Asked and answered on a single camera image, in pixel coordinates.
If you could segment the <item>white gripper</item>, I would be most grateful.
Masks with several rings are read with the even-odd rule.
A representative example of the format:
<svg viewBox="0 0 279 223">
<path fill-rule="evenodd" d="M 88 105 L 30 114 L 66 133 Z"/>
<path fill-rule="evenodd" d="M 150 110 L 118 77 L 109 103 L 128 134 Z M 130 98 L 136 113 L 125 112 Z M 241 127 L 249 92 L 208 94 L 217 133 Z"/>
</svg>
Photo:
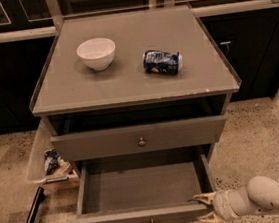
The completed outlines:
<svg viewBox="0 0 279 223">
<path fill-rule="evenodd" d="M 206 205 L 213 205 L 214 211 L 203 216 L 198 216 L 201 223 L 217 223 L 222 220 L 233 221 L 240 216 L 234 212 L 230 203 L 229 190 L 217 191 L 216 193 L 197 194 L 193 196 L 195 201 Z"/>
</svg>

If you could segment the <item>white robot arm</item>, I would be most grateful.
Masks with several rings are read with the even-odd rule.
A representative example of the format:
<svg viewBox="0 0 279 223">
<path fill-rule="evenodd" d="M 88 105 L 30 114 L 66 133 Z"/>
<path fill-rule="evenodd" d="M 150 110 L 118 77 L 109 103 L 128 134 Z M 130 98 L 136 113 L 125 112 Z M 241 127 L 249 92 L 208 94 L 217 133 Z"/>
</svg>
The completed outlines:
<svg viewBox="0 0 279 223">
<path fill-rule="evenodd" d="M 278 214 L 279 183 L 258 175 L 239 189 L 197 194 L 193 199 L 213 207 L 209 214 L 199 217 L 200 221 L 207 223 L 233 221 L 243 216 Z"/>
</svg>

